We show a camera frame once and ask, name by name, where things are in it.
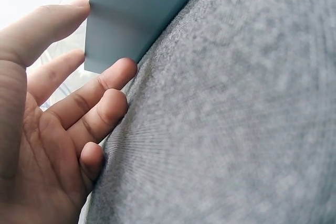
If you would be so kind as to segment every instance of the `fingernail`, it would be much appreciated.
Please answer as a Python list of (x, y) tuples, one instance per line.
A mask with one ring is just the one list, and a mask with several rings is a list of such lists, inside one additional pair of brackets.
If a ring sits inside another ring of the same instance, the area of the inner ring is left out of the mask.
[(89, 4), (89, 0), (76, 0), (73, 1), (71, 4), (78, 7), (85, 7)]

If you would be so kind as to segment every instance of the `finger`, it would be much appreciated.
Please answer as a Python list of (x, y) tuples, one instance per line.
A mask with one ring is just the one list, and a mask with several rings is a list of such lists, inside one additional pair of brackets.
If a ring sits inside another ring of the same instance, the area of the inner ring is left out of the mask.
[(55, 115), (67, 130), (92, 109), (108, 89), (122, 89), (137, 73), (131, 59), (120, 59), (97, 79), (84, 85), (46, 112)]
[(88, 194), (93, 189), (93, 184), (97, 180), (103, 166), (103, 150), (93, 142), (87, 143), (79, 158), (81, 173)]
[(25, 68), (54, 41), (70, 35), (88, 16), (86, 1), (41, 7), (0, 30), (0, 187), (13, 179), (19, 157), (27, 96)]
[(28, 76), (28, 92), (41, 106), (83, 62), (84, 52), (73, 50), (39, 67)]
[(89, 12), (88, 0), (38, 8), (0, 31), (0, 60), (30, 66), (51, 43), (72, 34)]
[(107, 90), (99, 103), (68, 129), (77, 155), (88, 142), (100, 143), (124, 117), (127, 109), (123, 92)]

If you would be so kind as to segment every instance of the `skin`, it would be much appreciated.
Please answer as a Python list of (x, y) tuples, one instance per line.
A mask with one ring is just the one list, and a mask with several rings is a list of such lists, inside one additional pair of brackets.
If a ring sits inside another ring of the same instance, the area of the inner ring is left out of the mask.
[(44, 6), (0, 31), (1, 223), (77, 223), (103, 165), (98, 143), (127, 112), (120, 89), (137, 72), (130, 59), (45, 112), (39, 106), (84, 53), (71, 51), (27, 77), (26, 68), (89, 12), (88, 0)]

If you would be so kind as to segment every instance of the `blue plastic card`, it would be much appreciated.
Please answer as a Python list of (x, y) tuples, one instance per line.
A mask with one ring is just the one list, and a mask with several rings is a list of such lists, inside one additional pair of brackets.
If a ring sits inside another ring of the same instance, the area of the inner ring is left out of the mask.
[(90, 0), (85, 69), (101, 73), (118, 59), (139, 62), (188, 0)]

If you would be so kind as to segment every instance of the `clothing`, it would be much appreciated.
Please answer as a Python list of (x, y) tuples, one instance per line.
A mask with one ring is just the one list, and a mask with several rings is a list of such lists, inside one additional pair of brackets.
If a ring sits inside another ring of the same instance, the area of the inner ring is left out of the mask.
[(336, 223), (336, 0), (190, 0), (141, 61), (87, 223)]

